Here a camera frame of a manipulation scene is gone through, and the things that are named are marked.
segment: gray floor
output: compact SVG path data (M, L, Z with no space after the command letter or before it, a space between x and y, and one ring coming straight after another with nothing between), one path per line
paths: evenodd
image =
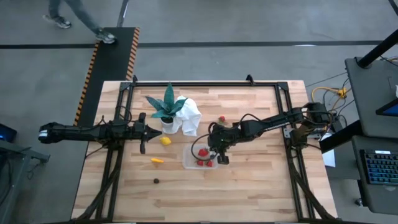
M84 0L103 26L115 26L122 0ZM42 21L47 0L0 0L0 44L85 44L93 35L68 7L73 29ZM382 40L398 17L387 0L130 0L124 26L141 27L140 42ZM344 59L374 46L213 47L139 49L135 74L140 80L304 80L306 84L345 71ZM18 130L17 143L52 156L26 181L14 215L16 223L70 218L86 143L40 144L37 130L51 121L71 124L92 49L0 50L0 123ZM398 55L394 47L385 56ZM339 88L346 75L312 85ZM335 99L326 98L327 107ZM322 100L317 93L316 100ZM358 118L354 103L342 112ZM353 200L356 182L330 179L339 217L373 223L398 223L397 216L373 214Z

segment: dark round object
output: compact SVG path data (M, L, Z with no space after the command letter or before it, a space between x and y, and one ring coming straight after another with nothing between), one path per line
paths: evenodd
M361 198L356 199L356 200L355 200L355 204L356 204L357 206L359 206L359 207L363 207L362 199L361 199Z

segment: gray pants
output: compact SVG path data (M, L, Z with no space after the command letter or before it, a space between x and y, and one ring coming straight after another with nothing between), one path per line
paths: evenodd
M101 27L94 22L93 18L87 13L83 3L81 0L50 0L49 5L49 13L51 18L59 17L59 9L61 5L61 1L65 1L72 11L75 13L77 18L84 23L91 31L97 34Z

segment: white pot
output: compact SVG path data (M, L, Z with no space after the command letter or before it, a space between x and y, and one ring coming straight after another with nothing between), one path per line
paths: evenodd
M165 134L175 134L178 131L178 126L174 125L174 119L173 122L171 123L165 123L162 121L162 119L160 119L160 122L162 123L162 130L163 133Z

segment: white towel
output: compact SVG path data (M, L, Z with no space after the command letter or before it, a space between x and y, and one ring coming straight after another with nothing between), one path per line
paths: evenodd
M186 97L179 96L177 100L183 100ZM176 130L182 126L182 133L186 136L196 136L201 113L198 110L197 104L193 99L189 98L185 101L180 111L176 112L173 129Z

